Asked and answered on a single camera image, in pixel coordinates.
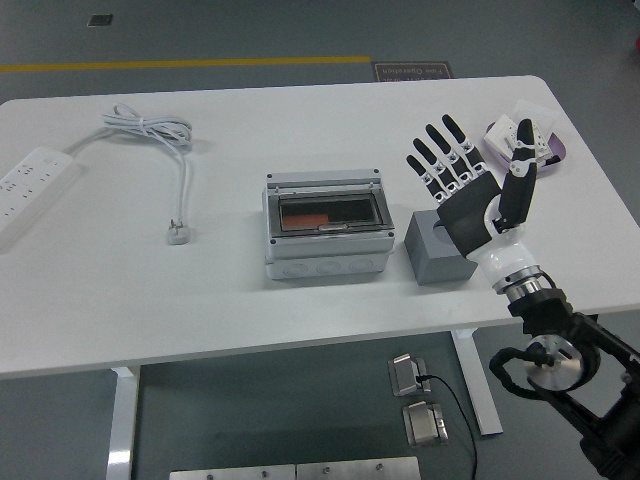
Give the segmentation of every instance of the power strip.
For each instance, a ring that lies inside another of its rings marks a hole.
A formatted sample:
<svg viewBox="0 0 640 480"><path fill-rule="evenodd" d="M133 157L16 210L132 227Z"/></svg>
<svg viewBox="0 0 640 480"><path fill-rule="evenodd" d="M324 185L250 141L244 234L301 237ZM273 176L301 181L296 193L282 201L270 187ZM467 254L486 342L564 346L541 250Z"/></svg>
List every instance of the power strip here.
<svg viewBox="0 0 640 480"><path fill-rule="evenodd" d="M52 203L78 170L73 157L38 147L0 180L0 249Z"/></svg>

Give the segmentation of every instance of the white table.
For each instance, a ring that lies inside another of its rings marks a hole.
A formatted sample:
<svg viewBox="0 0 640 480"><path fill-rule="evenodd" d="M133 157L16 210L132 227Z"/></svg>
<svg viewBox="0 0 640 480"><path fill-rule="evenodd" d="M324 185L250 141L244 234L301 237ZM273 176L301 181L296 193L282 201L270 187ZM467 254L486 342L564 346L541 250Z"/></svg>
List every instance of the white table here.
<svg viewBox="0 0 640 480"><path fill-rule="evenodd" d="M436 208L406 165L449 113L481 139L519 99L561 110L535 77L16 100L0 106L0 176L32 149L64 149L124 102L194 126L188 220L170 247L178 168L144 139L87 146L82 172L0 253L0 378L472 329L517 321L482 273L416 285L404 232ZM584 313L640 307L640 229L562 114L567 158L536 186L526 242ZM261 191L270 172L379 168L398 232L380 275L272 281Z"/></svg>

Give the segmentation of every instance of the gray floor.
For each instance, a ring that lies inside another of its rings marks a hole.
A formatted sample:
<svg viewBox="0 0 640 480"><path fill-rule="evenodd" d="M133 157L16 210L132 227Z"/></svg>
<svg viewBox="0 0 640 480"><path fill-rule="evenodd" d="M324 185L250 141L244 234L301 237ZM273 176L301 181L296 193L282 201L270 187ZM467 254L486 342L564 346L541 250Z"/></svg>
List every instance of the gray floor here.
<svg viewBox="0 0 640 480"><path fill-rule="evenodd" d="M640 218L640 53L634 47L640 12L628 0L0 0L0 11L0 64L369 55L446 60L456 77L537 75ZM87 28L94 13L113 13L113 25ZM0 72L0 102L370 81L367 64ZM605 326L640 347L636 322L636 313L602 316ZM487 363L525 337L514 325L479 331L476 341ZM404 352L422 355L450 381L470 414L447 334L147 366L134 476L417 455L424 480L469 478L470 440L442 386L434 385L434 397L451 444L418 451L406 445L400 409L407 402L391 395L386 373L386 361ZM579 399L603 413L618 394L619 373L605 361ZM479 438L474 425L479 479L599 478L579 450L578 434L550 407L515 398L488 378L505 433ZM0 478L103 478L114 386L110 371L0 382Z"/></svg>

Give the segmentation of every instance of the gray plastic box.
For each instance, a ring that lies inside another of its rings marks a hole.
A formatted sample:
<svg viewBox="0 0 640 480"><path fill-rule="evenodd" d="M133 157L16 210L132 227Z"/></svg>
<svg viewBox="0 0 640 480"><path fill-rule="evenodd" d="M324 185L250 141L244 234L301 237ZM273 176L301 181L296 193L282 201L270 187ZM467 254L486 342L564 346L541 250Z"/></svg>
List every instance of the gray plastic box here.
<svg viewBox="0 0 640 480"><path fill-rule="evenodd" d="M458 252L435 210L414 212L404 245L418 285L468 280L477 263Z"/></svg>

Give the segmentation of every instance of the robotic arm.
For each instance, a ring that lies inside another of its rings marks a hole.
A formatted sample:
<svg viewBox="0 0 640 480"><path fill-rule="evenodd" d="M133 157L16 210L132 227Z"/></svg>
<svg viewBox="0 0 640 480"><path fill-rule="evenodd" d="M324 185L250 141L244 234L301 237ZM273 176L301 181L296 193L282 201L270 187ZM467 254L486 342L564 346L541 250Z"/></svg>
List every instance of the robotic arm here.
<svg viewBox="0 0 640 480"><path fill-rule="evenodd" d="M523 333L532 336L524 351L499 351L490 362L491 371L509 392L544 400L569 421L582 434L582 451L600 475L610 480L640 478L640 354L596 318L574 312L521 240L537 175L531 120L518 126L502 188L455 121L448 115L442 120L465 158L428 125L427 133L448 165L420 139L413 144L433 174L416 157L410 155L407 161L438 202L438 215L457 249L478 263L497 294L507 296L509 311L522 317ZM620 399L602 418L567 393L593 378L600 350L626 370ZM512 359L524 361L530 389L511 380L504 365Z"/></svg>

